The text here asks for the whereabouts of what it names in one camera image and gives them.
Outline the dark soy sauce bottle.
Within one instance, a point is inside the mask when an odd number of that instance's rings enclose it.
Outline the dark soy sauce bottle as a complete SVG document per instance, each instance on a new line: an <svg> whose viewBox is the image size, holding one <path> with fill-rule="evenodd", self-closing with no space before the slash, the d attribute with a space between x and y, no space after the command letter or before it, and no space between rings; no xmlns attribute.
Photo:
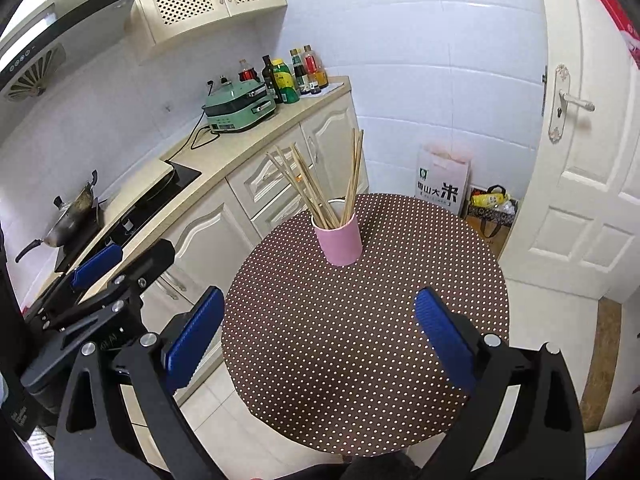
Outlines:
<svg viewBox="0 0 640 480"><path fill-rule="evenodd" d="M273 66L270 56L264 55L262 57L262 62L264 62L264 67L262 68L262 79L265 81L265 84L268 87L268 90L272 95L274 102L276 102L277 104L282 104L282 96L278 84L274 80Z"/></svg>

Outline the white rice bag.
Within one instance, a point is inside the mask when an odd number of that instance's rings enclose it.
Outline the white rice bag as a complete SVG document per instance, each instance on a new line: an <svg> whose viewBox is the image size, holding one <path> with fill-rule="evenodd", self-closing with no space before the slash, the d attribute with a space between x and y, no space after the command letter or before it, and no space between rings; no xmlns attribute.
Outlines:
<svg viewBox="0 0 640 480"><path fill-rule="evenodd" d="M470 174L468 160L454 159L430 148L420 148L416 159L414 196L460 216L466 201Z"/></svg>

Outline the black wok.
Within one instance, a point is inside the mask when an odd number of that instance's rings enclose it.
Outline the black wok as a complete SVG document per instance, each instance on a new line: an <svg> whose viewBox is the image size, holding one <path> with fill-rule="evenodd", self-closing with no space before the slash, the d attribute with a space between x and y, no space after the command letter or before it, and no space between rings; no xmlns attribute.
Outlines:
<svg viewBox="0 0 640 480"><path fill-rule="evenodd" d="M53 205L58 210L58 218L52 222L44 237L36 238L30 242L17 254L14 261L19 263L29 252L41 245L51 248L63 247L67 242L77 237L77 233L88 221L94 221L99 228L102 228L104 213L100 201L94 195L94 187L98 180L99 173L95 169L91 173L91 178L73 200L64 202L61 196L56 196Z"/></svg>

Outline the green electric cooker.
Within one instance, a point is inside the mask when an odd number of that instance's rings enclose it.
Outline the green electric cooker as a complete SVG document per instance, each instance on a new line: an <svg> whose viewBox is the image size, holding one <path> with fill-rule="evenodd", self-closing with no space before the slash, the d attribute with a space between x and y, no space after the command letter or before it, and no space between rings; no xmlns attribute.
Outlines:
<svg viewBox="0 0 640 480"><path fill-rule="evenodd" d="M272 115L277 103L263 82L255 79L227 81L203 105L213 132L236 133L253 128Z"/></svg>

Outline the white door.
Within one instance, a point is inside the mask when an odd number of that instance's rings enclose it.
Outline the white door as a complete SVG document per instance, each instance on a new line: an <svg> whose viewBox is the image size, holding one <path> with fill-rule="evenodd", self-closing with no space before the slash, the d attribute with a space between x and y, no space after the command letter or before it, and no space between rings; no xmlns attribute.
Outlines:
<svg viewBox="0 0 640 480"><path fill-rule="evenodd" d="M532 178L499 262L510 280L622 304L639 286L639 31L617 0L544 0L548 62ZM556 66L570 71L548 137Z"/></svg>

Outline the black bag with yellow item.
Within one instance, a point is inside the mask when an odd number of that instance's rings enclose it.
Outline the black bag with yellow item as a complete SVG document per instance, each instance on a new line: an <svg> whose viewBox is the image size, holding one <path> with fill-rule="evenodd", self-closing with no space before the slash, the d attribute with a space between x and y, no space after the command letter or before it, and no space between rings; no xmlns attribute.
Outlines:
<svg viewBox="0 0 640 480"><path fill-rule="evenodd" d="M518 201L501 184L487 190L472 188L465 220L485 240L492 240L511 229L518 213Z"/></svg>

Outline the brown polka dot tablecloth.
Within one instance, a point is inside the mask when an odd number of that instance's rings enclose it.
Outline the brown polka dot tablecloth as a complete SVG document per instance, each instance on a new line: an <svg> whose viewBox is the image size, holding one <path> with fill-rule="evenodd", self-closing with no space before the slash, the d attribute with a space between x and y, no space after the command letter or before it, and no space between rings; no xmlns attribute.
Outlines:
<svg viewBox="0 0 640 480"><path fill-rule="evenodd" d="M445 432L465 404L414 314L436 290L481 332L509 333L497 258L465 221L423 200L356 201L363 251L332 266L309 214L250 253L226 298L224 362L250 414L294 442L375 456Z"/></svg>

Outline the range hood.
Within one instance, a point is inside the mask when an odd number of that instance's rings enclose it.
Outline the range hood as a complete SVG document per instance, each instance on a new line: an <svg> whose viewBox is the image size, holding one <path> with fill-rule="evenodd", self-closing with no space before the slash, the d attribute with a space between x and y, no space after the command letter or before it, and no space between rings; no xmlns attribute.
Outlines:
<svg viewBox="0 0 640 480"><path fill-rule="evenodd" d="M134 0L88 0L27 41L1 64L2 98L18 103L42 96L59 70L74 70L117 44Z"/></svg>

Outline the pink cylindrical utensil holder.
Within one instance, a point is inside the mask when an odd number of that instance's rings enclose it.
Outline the pink cylindrical utensil holder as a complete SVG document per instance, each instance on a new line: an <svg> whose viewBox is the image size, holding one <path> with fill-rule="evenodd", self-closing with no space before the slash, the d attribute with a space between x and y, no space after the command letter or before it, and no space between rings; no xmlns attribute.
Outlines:
<svg viewBox="0 0 640 480"><path fill-rule="evenodd" d="M344 226L336 229L321 229L311 219L314 232L326 261L332 266L350 266L362 255L362 240L356 214L352 214Z"/></svg>

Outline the yellow green bottle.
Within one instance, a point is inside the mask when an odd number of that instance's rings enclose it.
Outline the yellow green bottle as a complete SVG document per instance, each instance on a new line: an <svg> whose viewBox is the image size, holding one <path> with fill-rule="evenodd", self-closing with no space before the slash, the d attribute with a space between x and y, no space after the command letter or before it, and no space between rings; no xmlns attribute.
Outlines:
<svg viewBox="0 0 640 480"><path fill-rule="evenodd" d="M282 58L275 58L272 61L273 79L278 89L282 102L285 104L294 104L299 101L299 94L296 87L296 81L288 66L283 62Z"/></svg>

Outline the black induction cooktop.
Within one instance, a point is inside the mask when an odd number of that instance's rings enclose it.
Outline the black induction cooktop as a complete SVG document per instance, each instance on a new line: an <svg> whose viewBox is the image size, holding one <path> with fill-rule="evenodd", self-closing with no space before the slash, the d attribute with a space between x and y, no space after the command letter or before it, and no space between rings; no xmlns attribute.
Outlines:
<svg viewBox="0 0 640 480"><path fill-rule="evenodd" d="M201 174L171 160L147 162L115 194L98 200L79 230L58 250L54 273L69 271L108 245L124 248Z"/></svg>

